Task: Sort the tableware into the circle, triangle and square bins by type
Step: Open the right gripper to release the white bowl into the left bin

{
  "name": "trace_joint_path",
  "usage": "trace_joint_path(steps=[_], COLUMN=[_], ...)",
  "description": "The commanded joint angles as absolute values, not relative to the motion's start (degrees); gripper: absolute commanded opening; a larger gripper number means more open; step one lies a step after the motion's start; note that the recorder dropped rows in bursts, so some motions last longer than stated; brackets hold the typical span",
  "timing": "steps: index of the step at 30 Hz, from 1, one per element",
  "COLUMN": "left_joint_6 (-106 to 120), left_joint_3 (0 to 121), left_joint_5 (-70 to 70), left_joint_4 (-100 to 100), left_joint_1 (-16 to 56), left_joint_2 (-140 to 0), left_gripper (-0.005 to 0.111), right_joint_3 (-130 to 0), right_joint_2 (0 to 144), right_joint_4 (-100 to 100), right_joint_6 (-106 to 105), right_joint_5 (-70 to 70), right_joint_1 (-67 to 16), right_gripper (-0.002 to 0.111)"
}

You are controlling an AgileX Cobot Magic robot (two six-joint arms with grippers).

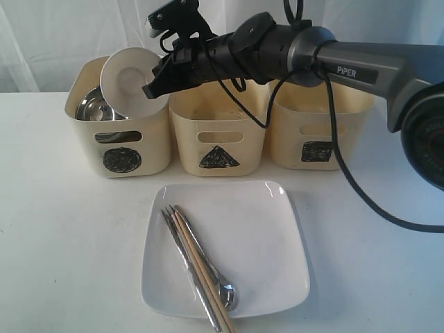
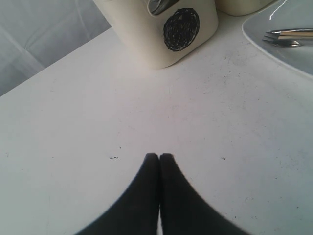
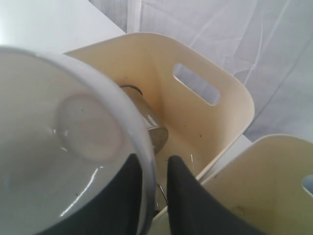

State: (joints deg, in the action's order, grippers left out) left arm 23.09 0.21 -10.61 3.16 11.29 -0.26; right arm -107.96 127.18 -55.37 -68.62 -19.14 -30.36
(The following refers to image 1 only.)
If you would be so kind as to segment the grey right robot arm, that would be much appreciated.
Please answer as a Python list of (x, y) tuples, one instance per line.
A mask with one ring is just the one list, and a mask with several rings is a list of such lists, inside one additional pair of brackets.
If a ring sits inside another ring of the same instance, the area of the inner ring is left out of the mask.
[(150, 99), (236, 78), (315, 87), (324, 79), (382, 97), (387, 127), (400, 132), (413, 169), (443, 187), (443, 47), (340, 42), (326, 28), (281, 25), (261, 12), (236, 31), (213, 34), (198, 11), (160, 9), (150, 27), (178, 35), (145, 86)]

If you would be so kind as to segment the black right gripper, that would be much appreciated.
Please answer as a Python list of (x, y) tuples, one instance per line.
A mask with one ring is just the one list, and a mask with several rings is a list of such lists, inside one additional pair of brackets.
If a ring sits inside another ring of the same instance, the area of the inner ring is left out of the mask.
[(148, 99), (231, 78), (259, 84), (284, 77), (288, 53), (298, 31), (277, 24), (267, 12), (252, 16), (236, 31), (177, 46), (153, 69), (154, 79), (142, 90)]

